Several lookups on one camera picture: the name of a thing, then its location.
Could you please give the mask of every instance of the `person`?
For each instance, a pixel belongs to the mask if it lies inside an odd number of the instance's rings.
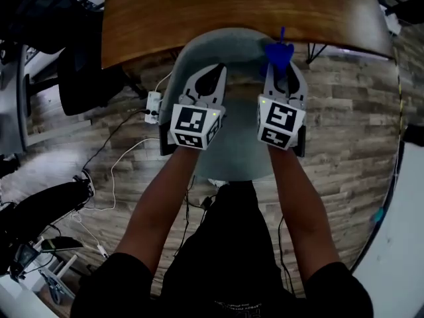
[[[82,284],[71,317],[372,317],[370,298],[340,261],[323,202],[296,155],[268,150],[306,299],[283,287],[252,182],[219,189],[165,273],[160,297],[150,298],[199,157],[180,146],[141,196],[116,251]]]

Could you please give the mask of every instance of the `forearm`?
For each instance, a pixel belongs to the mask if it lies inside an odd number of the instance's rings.
[[[152,273],[156,271],[198,157],[198,150],[177,148],[138,201],[117,252],[130,251]]]
[[[322,266],[339,261],[319,194],[292,150],[269,146],[278,197],[304,281]]]

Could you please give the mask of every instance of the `blue object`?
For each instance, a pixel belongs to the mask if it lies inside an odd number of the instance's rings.
[[[265,46],[266,57],[268,58],[269,62],[273,64],[278,70],[278,80],[286,76],[286,68],[289,65],[294,53],[293,44],[283,43],[284,31],[285,28],[282,27],[280,42],[276,42],[275,44],[268,44]]]
[[[375,223],[379,223],[383,219],[383,217],[384,217],[384,209],[383,207],[380,207],[377,213],[374,215],[373,220]]]

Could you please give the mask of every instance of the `office chair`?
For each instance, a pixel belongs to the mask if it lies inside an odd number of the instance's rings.
[[[28,99],[58,84],[65,114],[75,115],[106,106],[125,84],[141,99],[147,97],[147,91],[140,90],[122,68],[101,69],[103,11],[86,9],[77,0],[0,0],[0,10],[0,53],[11,42],[47,54],[65,48],[58,59],[57,78],[37,84],[31,84],[29,76],[24,78]],[[29,100],[27,105],[30,115]]]

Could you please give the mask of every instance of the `white power strip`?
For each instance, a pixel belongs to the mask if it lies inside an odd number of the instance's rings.
[[[144,121],[149,124],[157,124],[159,118],[159,106],[162,94],[159,92],[148,92],[146,109],[150,111],[150,114],[144,116]]]

